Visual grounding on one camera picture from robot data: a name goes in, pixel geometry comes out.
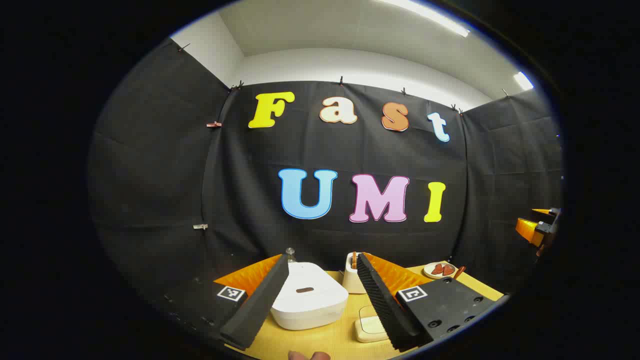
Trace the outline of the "white round plate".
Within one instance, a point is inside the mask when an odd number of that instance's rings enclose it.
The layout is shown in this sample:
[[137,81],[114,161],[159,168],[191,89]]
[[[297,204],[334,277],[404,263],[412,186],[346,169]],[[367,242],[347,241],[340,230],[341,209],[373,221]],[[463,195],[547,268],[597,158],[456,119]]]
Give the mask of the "white round plate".
[[426,264],[423,267],[423,275],[425,275],[428,278],[431,278],[432,280],[439,280],[441,278],[446,278],[446,277],[453,277],[458,271],[458,268],[455,267],[454,265],[446,262],[446,261],[441,261],[441,262],[432,262],[429,264]]

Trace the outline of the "white rice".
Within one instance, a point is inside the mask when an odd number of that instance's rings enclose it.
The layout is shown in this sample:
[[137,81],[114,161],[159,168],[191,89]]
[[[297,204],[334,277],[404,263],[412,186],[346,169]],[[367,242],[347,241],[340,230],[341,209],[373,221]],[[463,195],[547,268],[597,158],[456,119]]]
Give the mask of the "white rice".
[[355,337],[361,343],[388,340],[389,336],[378,316],[361,317],[354,321]]

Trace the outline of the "long ceiling light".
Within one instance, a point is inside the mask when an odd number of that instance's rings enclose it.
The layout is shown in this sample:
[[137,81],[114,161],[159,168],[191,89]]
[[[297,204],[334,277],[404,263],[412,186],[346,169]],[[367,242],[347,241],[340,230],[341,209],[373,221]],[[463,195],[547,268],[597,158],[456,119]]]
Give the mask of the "long ceiling light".
[[435,11],[434,9],[427,7],[414,0],[377,0],[378,2],[386,3],[391,6],[395,6],[411,13],[414,13],[422,18],[435,22],[437,25],[444,27],[462,38],[467,38],[470,34],[463,25],[455,22],[454,20],[444,16],[443,14]]

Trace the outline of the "black backdrop cloth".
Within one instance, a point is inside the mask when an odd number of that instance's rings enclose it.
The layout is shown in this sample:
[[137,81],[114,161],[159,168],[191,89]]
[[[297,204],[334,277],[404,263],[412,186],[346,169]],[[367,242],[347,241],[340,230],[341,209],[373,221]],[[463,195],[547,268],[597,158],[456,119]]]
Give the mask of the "black backdrop cloth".
[[286,248],[327,271],[352,251],[450,260],[510,293],[536,258],[517,219],[562,207],[558,131],[532,90],[462,114],[361,84],[231,91],[167,39],[98,118],[90,205],[106,252],[148,297]]

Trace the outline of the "white toaster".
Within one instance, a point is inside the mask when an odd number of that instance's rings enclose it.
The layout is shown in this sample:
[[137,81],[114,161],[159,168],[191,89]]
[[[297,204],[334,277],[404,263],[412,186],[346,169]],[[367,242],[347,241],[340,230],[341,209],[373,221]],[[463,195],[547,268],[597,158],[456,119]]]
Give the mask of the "white toaster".
[[349,294],[361,295],[365,294],[366,290],[362,284],[361,278],[358,274],[358,269],[351,268],[352,252],[348,253],[345,260],[345,267],[343,270],[342,285],[345,287]]

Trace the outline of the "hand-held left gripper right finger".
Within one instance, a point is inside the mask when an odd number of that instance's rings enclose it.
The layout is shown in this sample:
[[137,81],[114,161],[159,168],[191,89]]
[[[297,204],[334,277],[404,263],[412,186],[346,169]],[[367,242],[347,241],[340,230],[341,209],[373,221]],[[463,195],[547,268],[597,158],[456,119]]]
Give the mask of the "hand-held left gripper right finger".
[[494,300],[454,276],[432,279],[370,253],[356,261],[359,280],[395,350],[434,347],[484,319]]

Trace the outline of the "white rice cooker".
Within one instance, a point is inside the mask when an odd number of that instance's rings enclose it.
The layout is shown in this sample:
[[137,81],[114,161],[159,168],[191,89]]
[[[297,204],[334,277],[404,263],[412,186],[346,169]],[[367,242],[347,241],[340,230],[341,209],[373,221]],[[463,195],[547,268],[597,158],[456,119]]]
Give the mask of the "white rice cooker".
[[285,330],[310,330],[338,321],[349,292],[326,271],[311,262],[289,262],[288,277],[270,314]]

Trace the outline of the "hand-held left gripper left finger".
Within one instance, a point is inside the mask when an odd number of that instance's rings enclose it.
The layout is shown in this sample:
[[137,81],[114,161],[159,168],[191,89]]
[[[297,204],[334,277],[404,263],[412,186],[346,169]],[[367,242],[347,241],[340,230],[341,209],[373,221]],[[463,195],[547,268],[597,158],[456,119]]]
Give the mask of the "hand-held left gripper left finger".
[[270,314],[290,270],[278,254],[228,275],[210,274],[163,294],[170,319],[212,346],[249,348]]

